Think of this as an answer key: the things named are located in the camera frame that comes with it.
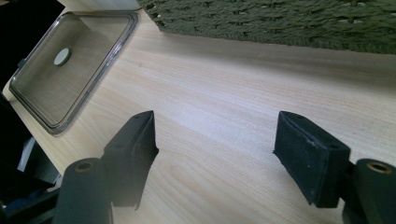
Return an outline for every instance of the table top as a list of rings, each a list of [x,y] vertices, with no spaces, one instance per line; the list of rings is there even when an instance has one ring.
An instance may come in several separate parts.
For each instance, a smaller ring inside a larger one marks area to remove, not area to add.
[[[61,136],[3,93],[62,173],[101,157],[133,115],[153,110],[160,150],[141,205],[115,223],[342,223],[307,204],[273,154],[280,110],[396,163],[396,56],[161,33],[144,11],[118,59]]]

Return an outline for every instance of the woven fabric panel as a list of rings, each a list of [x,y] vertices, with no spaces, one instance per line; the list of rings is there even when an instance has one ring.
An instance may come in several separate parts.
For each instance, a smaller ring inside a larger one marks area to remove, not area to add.
[[[138,0],[162,32],[396,54],[396,0]]]

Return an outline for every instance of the light wood grain surface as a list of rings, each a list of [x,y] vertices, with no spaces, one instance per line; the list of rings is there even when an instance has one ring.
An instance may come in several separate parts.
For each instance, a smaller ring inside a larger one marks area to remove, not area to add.
[[[342,223],[343,203],[309,206],[272,153],[280,110],[332,133],[353,162],[396,163],[396,56],[168,35],[139,20],[63,135],[4,89],[60,172],[154,111],[160,153],[140,208],[114,208],[115,223]]]

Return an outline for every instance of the clear plastic lid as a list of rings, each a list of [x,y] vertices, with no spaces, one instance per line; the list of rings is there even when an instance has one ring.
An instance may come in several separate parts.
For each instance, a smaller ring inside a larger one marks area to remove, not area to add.
[[[20,65],[10,91],[49,133],[61,133],[136,23],[127,11],[63,14]]]

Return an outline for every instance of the circular hole in lid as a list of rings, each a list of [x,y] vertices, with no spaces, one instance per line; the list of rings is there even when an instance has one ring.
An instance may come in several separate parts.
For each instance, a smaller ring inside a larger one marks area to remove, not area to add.
[[[62,49],[56,55],[55,59],[53,60],[53,64],[55,64],[56,66],[64,65],[67,62],[67,60],[69,60],[71,54],[72,51],[70,49]]]

